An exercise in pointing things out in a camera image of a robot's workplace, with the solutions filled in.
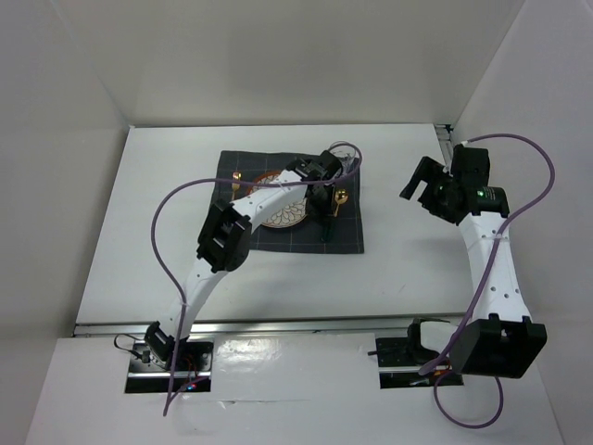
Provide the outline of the gold knife green handle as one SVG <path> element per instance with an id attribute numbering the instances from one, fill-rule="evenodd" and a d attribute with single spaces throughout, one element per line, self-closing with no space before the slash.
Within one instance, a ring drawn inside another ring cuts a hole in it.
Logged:
<path id="1" fill-rule="evenodd" d="M 342 191 L 340 189 L 335 189 L 331 201 L 326 206 L 325 215 L 322 220 L 321 241 L 323 243 L 329 243 L 332 239 L 341 198 Z"/>

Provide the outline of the dark grey checked cloth napkin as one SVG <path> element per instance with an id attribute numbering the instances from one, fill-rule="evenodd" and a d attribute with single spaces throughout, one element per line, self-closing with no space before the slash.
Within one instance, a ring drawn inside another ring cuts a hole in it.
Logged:
<path id="1" fill-rule="evenodd" d="M 216 176 L 229 178 L 242 173 L 242 180 L 254 179 L 270 171 L 281 171 L 291 161 L 305 158 L 302 153 L 261 153 L 223 150 L 219 156 Z M 329 243 L 321 241 L 322 224 L 307 218 L 295 226 L 271 229 L 260 226 L 251 236 L 250 248 L 270 252 L 304 254 L 362 254 L 363 225 L 360 211 L 360 176 L 351 177 L 338 185 L 348 191 L 346 204 L 340 207 L 334 236 Z"/>

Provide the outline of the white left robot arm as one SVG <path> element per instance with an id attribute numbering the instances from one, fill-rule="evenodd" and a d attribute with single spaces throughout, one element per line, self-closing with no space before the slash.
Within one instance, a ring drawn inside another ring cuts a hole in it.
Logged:
<path id="1" fill-rule="evenodd" d="M 322 216 L 334 215 L 336 184 L 352 175 L 331 148 L 320 155 L 294 159 L 266 184 L 253 183 L 246 196 L 226 201 L 219 199 L 208 213 L 197 238 L 196 258 L 191 272 L 180 282 L 165 264 L 157 246 L 157 223 L 160 213 L 174 195 L 193 185 L 229 183 L 245 185 L 245 181 L 208 178 L 182 184 L 169 192 L 153 216 L 150 242 L 158 265 L 179 293 L 179 301 L 169 312 L 151 323 L 145 332 L 149 357 L 163 370 L 175 368 L 183 358 L 183 343 L 191 326 L 219 282 L 246 261 L 251 236 L 259 227 L 286 206 L 304 199 L 310 212 Z"/>

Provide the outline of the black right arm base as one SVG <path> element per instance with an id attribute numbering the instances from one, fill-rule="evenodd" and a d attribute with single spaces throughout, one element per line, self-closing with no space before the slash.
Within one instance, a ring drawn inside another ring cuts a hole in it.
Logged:
<path id="1" fill-rule="evenodd" d="M 404 337 L 377 337 L 367 356 L 375 359 L 380 374 L 418 374 L 424 365 L 408 352 Z"/>

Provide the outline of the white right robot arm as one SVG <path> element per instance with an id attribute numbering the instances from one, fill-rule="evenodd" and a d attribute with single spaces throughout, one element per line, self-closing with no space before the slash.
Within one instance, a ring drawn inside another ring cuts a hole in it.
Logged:
<path id="1" fill-rule="evenodd" d="M 413 324 L 417 333 L 406 338 L 404 351 L 412 362 L 425 362 L 420 375 L 449 362 L 460 375 L 518 379 L 546 345 L 546 327 L 533 322 L 524 303 L 509 239 L 511 222 L 543 197 L 511 211 L 505 191 L 489 185 L 489 174 L 487 150 L 469 139 L 454 146 L 448 166 L 422 157 L 399 194 L 410 199 L 419 184 L 425 185 L 418 200 L 430 214 L 459 227 L 473 282 L 472 300 L 458 326 Z"/>

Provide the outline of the floral patterned ceramic plate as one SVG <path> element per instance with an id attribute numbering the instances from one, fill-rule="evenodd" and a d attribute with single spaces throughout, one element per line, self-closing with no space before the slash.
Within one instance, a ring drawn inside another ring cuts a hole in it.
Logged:
<path id="1" fill-rule="evenodd" d="M 255 185 L 250 186 L 247 193 L 250 195 L 252 192 L 257 191 L 261 184 L 273 182 L 280 173 L 280 171 L 264 172 L 254 179 Z M 295 226 L 307 218 L 306 204 L 307 200 L 305 198 L 288 204 L 275 212 L 268 220 L 262 222 L 261 226 L 271 229 L 285 229 Z"/>

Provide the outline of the gold fork green handle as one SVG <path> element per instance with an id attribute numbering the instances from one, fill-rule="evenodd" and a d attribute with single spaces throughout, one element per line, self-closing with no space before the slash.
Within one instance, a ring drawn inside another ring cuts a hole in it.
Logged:
<path id="1" fill-rule="evenodd" d="M 242 180 L 242 173 L 234 172 L 233 173 L 233 183 L 231 184 L 231 188 L 232 188 L 231 201 L 234 201 L 236 199 L 236 194 L 241 187 L 241 184 L 240 184 L 241 180 Z"/>

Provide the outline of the clear drinking glass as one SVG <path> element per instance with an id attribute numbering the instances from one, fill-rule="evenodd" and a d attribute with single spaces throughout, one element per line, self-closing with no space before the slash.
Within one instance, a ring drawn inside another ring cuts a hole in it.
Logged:
<path id="1" fill-rule="evenodd" d="M 357 149 L 351 143 L 336 141 L 329 146 L 328 150 L 340 160 L 343 175 L 354 170 L 359 156 Z"/>

